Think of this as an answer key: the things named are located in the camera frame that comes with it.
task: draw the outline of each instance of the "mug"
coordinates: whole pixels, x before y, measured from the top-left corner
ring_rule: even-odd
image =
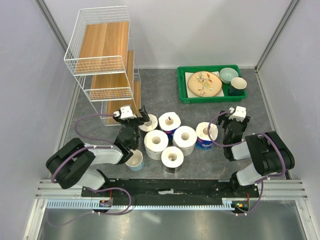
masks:
[[[229,96],[242,96],[244,95],[247,82],[242,77],[234,77],[231,80],[229,88]]]

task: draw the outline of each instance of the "metal frame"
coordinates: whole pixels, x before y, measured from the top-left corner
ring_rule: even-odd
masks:
[[[55,35],[56,40],[59,42],[62,49],[64,51],[66,51],[68,48],[68,44],[67,44],[64,36],[62,35],[61,31],[59,30],[56,21],[52,17],[51,12],[49,11],[48,6],[46,5],[45,1],[44,0],[34,0],[34,1],[37,4],[37,6],[39,7],[40,11],[42,12],[44,19],[48,23],[49,27],[53,31],[53,34]]]
[[[256,74],[260,86],[260,90],[262,92],[263,101],[265,103],[265,107],[268,112],[268,116],[272,125],[272,129],[277,130],[276,124],[274,122],[272,111],[268,105],[268,101],[266,98],[266,94],[263,90],[262,83],[259,77],[259,69],[262,64],[266,60],[270,51],[272,50],[275,42],[279,38],[280,33],[284,29],[286,23],[288,22],[290,16],[293,11],[297,7],[300,0],[292,0],[289,4],[286,12],[284,13],[280,23],[278,24],[275,32],[272,35],[271,40],[269,41],[267,47],[265,48],[260,60],[258,61],[255,69]],[[55,23],[48,7],[44,3],[43,0],[35,0],[36,4],[39,6],[42,11],[45,19],[47,20],[50,28],[52,29],[54,35],[56,36],[61,47],[66,50],[68,45],[64,40],[61,32],[57,24]],[[74,113],[74,109],[77,103],[78,94],[80,92],[81,86],[80,84],[75,85],[75,89],[72,95],[70,107],[68,114],[66,116],[65,125],[61,131],[61,138],[59,144],[56,149],[60,149],[64,144],[69,131],[69,126],[71,124],[72,116]],[[31,214],[29,217],[29,221],[25,230],[24,240],[36,240],[40,233],[41,223],[44,218],[44,213],[47,208],[48,200],[54,199],[68,199],[68,200],[84,200],[88,199],[85,197],[81,197],[81,186],[74,186],[70,189],[63,190],[59,185],[53,184],[50,180],[42,180],[39,184],[39,188],[34,200],[34,204],[31,210]],[[229,198],[227,200],[241,200],[237,198]],[[302,222],[304,232],[308,240],[317,240],[320,239],[319,234],[316,229],[316,225],[311,215],[310,203],[307,198],[305,189],[300,180],[269,180],[265,181],[263,196],[261,198],[262,201],[283,201],[283,200],[295,200],[299,217]]]
[[[289,19],[292,16],[293,12],[297,8],[299,2],[300,2],[300,0],[291,0],[291,2],[289,3],[289,6],[285,10],[285,12],[284,12],[284,14],[283,14],[278,26],[276,27],[276,29],[275,29],[270,41],[268,42],[268,44],[267,44],[266,48],[264,49],[264,51],[263,51],[258,63],[255,66],[256,70],[259,71],[261,69],[261,66],[264,64],[266,58],[268,57],[268,55],[271,52],[271,50],[274,47],[274,45],[276,44],[280,34],[284,30],[287,22],[289,21]]]
[[[69,189],[62,189],[58,184],[54,184],[50,179],[44,179],[40,181],[29,222],[24,234],[24,240],[37,240],[38,235],[40,234],[41,223],[44,219],[44,213],[47,208],[60,208],[60,209],[84,209],[84,206],[79,203],[87,203],[88,201],[95,201],[97,198],[91,197],[81,197],[83,187],[82,186],[73,186]],[[305,188],[301,180],[266,180],[264,181],[264,190],[262,193],[261,201],[295,201],[298,208],[299,216],[308,240],[317,240],[317,232],[314,226],[313,221],[310,217],[310,208],[309,200],[305,192]],[[59,200],[63,200],[64,203],[72,203],[70,207],[65,205],[50,204],[56,203]],[[108,201],[108,197],[99,198],[99,200]],[[230,201],[242,201],[246,200],[245,198],[224,198],[223,206],[230,204]],[[116,206],[115,209],[123,209],[125,206]],[[151,206],[142,206],[135,207],[135,210],[225,210],[223,207],[172,207],[172,206],[163,206],[163,207],[151,207]]]

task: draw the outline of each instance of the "wooden shelf board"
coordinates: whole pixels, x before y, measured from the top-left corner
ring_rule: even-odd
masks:
[[[126,68],[128,37],[128,21],[87,25],[79,53],[78,72],[90,72],[90,64],[94,65],[95,71],[99,68],[99,59],[81,58],[122,56],[124,68]],[[100,64],[103,71],[106,67]]]
[[[141,109],[141,82],[135,81],[133,82],[133,97],[136,104],[137,109]]]

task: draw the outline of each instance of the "toilet paper roll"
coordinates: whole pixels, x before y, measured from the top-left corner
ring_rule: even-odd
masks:
[[[181,149],[184,156],[188,156],[192,153],[196,141],[197,133],[189,126],[181,126],[174,132],[173,145]]]
[[[176,146],[167,147],[161,154],[163,169],[171,174],[179,172],[184,162],[183,152]]]
[[[159,126],[172,140],[174,133],[181,125],[180,117],[175,112],[166,112],[159,117]]]
[[[196,127],[195,132],[197,135],[197,140],[195,146],[199,149],[208,150],[214,146],[214,143],[210,140],[208,136],[208,125],[209,122],[201,122]],[[211,123],[209,131],[211,138],[215,141],[218,136],[217,126]]]
[[[162,152],[168,146],[167,134],[160,130],[152,130],[144,137],[146,154],[153,160],[160,160]]]
[[[158,119],[155,115],[148,114],[150,121],[145,122],[143,125],[139,126],[142,135],[146,135],[148,132],[155,130],[158,127]]]

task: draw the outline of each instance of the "plate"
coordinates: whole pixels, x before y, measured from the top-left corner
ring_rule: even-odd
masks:
[[[220,92],[222,82],[211,72],[198,71],[189,78],[188,86],[199,97],[213,97]]]

